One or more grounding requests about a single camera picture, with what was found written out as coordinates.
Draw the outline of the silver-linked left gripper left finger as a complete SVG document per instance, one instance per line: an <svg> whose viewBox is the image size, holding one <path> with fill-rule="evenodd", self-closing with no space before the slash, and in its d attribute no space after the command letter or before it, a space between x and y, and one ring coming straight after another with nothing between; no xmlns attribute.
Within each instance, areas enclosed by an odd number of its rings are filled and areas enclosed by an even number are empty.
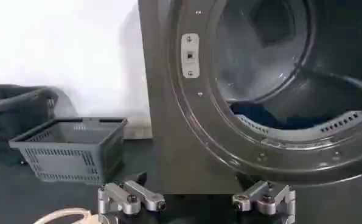
<svg viewBox="0 0 362 224"><path fill-rule="evenodd" d="M147 211L162 212L167 207L162 194L152 192L133 180L121 184L107 183L98 189L97 194L98 213L101 215L114 211L136 215L142 206Z"/></svg>

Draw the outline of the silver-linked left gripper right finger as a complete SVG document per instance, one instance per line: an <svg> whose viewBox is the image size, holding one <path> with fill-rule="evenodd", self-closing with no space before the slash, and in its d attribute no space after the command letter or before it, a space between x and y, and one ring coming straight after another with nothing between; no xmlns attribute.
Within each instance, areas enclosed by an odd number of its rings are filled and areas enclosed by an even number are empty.
<svg viewBox="0 0 362 224"><path fill-rule="evenodd" d="M296 223L296 191L289 185L261 180L232 195L232 204L237 212L257 211L268 217L283 214L283 224Z"/></svg>

